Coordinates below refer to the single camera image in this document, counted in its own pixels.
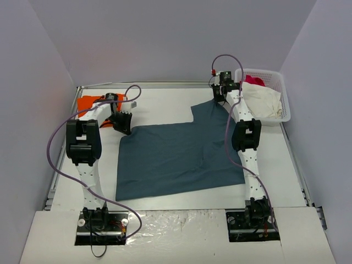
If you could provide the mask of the red t-shirt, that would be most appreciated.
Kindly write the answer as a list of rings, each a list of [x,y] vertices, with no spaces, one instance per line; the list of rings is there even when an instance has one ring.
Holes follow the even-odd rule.
[[[258,85],[265,87],[265,82],[259,77],[253,77],[251,75],[246,75],[244,81],[248,84]]]

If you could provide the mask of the cream white t-shirt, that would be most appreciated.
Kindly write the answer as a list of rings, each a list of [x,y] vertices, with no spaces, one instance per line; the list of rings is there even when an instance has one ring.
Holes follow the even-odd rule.
[[[244,82],[241,94],[254,117],[274,119],[281,117],[283,108],[280,92]]]

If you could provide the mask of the blue-grey t-shirt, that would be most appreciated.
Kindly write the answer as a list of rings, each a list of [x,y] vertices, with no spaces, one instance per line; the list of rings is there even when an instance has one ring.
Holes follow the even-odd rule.
[[[224,137],[235,121],[213,101],[191,112],[192,122],[136,126],[121,138],[117,201],[244,183],[240,158]]]

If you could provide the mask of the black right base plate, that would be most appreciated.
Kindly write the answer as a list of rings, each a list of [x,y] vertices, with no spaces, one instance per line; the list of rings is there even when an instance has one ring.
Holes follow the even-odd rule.
[[[244,210],[226,210],[225,217],[230,243],[280,241],[271,216],[255,219],[254,224],[247,221]]]

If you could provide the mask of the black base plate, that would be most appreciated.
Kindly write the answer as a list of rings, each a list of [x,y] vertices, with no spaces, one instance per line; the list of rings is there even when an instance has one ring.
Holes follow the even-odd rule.
[[[255,219],[254,224],[247,221],[244,210],[226,210],[225,217],[230,243],[280,241],[271,216]]]
[[[92,220],[80,212],[76,227],[75,246],[125,245],[128,226],[127,212],[110,212],[106,223]]]

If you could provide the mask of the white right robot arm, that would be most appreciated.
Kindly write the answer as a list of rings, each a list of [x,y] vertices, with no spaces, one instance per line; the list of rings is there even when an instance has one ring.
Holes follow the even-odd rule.
[[[243,95],[242,82],[234,82],[230,71],[212,70],[214,83],[211,85],[214,100],[230,105],[229,116],[235,120],[231,145],[237,152],[245,179],[244,221],[257,227],[271,214],[271,206],[265,188],[259,178],[257,149],[260,143],[261,121],[251,114]]]

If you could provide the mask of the folded orange t-shirt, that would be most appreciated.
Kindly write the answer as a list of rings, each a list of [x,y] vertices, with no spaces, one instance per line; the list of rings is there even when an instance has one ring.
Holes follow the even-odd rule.
[[[128,100],[128,97],[122,93],[107,93],[101,96],[83,96],[78,98],[77,119],[88,121],[97,120],[100,128],[113,127],[108,118],[120,112],[121,103]]]

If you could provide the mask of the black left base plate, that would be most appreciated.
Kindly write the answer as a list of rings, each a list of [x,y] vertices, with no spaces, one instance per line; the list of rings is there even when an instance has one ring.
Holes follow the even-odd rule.
[[[128,226],[127,212],[110,212],[106,223],[92,220],[80,212],[76,227],[75,246],[125,245]]]

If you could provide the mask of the white plastic laundry basket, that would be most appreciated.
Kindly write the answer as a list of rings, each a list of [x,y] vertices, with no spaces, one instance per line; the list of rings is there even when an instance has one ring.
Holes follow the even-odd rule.
[[[237,69],[235,82],[244,85],[241,92],[249,111],[265,126],[276,126],[291,119],[288,96],[282,75],[276,71]]]

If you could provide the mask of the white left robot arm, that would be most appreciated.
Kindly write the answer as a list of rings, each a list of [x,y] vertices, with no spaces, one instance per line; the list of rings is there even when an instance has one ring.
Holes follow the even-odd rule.
[[[78,117],[66,124],[66,153],[75,164],[83,187],[83,218],[98,230],[109,227],[111,217],[103,196],[98,160],[102,154],[101,126],[110,126],[124,134],[131,134],[131,109],[126,94],[107,93],[102,96],[83,96],[77,99]]]

